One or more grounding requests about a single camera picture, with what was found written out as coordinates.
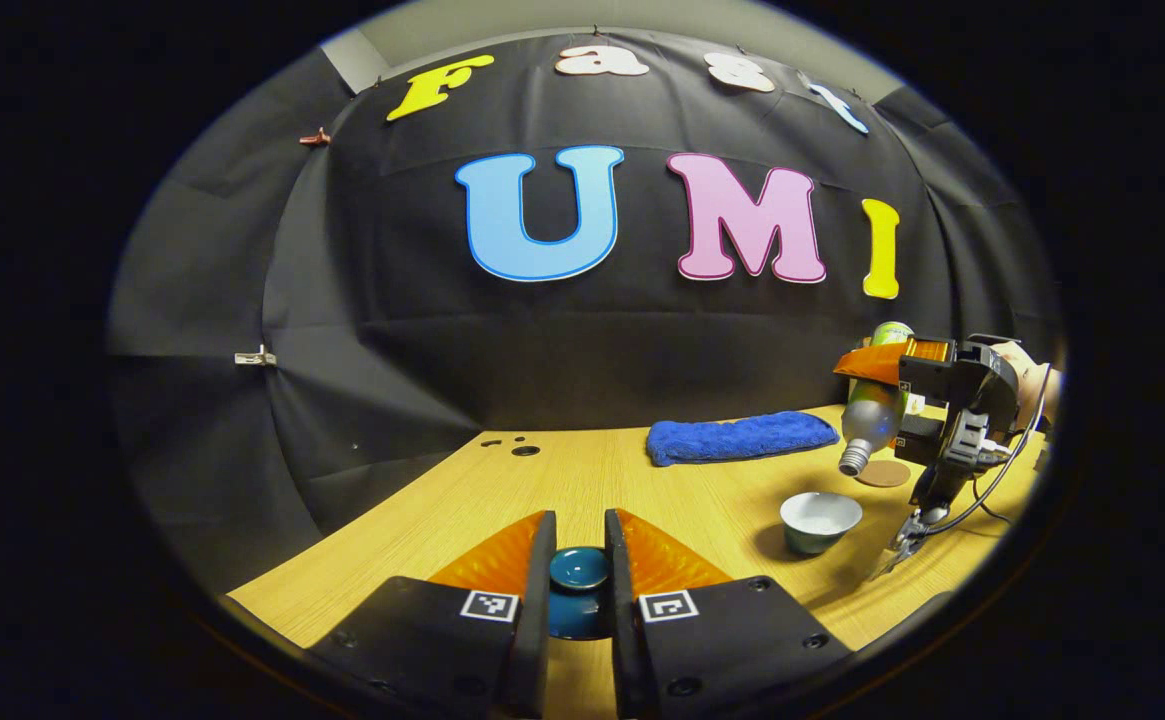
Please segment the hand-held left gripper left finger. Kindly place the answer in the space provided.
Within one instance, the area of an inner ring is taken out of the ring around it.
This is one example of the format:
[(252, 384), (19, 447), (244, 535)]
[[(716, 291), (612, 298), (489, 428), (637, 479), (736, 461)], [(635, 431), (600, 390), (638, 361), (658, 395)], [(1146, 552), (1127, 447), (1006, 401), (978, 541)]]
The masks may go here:
[(308, 656), (398, 719), (541, 719), (555, 551), (555, 511), (534, 511), (428, 579), (386, 579)]

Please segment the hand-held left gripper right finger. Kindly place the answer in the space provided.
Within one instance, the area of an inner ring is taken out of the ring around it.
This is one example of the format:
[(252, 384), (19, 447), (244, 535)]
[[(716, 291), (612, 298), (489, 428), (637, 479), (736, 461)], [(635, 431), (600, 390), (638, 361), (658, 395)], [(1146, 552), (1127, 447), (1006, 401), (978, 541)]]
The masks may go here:
[(768, 576), (733, 578), (624, 509), (605, 514), (622, 719), (765, 719), (850, 657)]

